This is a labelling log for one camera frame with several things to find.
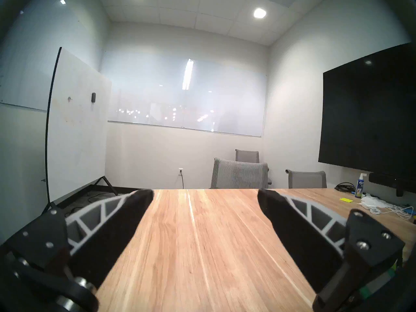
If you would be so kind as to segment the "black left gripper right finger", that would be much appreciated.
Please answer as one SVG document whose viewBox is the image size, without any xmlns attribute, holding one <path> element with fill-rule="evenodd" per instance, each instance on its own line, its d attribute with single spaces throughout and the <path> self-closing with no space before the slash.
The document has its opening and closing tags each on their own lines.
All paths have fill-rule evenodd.
<svg viewBox="0 0 416 312">
<path fill-rule="evenodd" d="M 317 294 L 356 291 L 403 258 L 405 242 L 363 210 L 345 218 L 269 189 L 259 189 L 258 203 Z"/>
</svg>

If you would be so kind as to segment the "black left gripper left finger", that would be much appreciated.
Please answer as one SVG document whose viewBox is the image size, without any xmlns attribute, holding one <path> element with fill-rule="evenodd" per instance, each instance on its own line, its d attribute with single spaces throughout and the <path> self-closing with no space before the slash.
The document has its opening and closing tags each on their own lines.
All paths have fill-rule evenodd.
<svg viewBox="0 0 416 312">
<path fill-rule="evenodd" d="M 7 251 L 45 274 L 82 277 L 99 288 L 153 198 L 153 190 L 137 190 L 91 203 L 68 217 L 54 206 L 11 236 Z"/>
</svg>

